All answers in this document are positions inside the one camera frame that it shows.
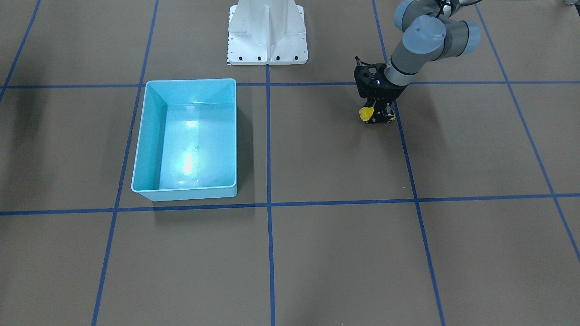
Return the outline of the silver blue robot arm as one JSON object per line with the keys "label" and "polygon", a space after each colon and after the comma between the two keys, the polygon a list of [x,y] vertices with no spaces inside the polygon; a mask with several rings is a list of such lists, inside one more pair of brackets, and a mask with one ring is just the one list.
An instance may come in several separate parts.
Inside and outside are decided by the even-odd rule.
{"label": "silver blue robot arm", "polygon": [[373,85],[379,91],[360,109],[363,122],[394,121],[393,102],[427,62],[460,57],[477,48],[480,27],[472,21],[452,19],[466,6],[470,6],[466,0],[404,0],[397,6],[393,20],[402,37],[390,60],[377,69],[378,77]]}

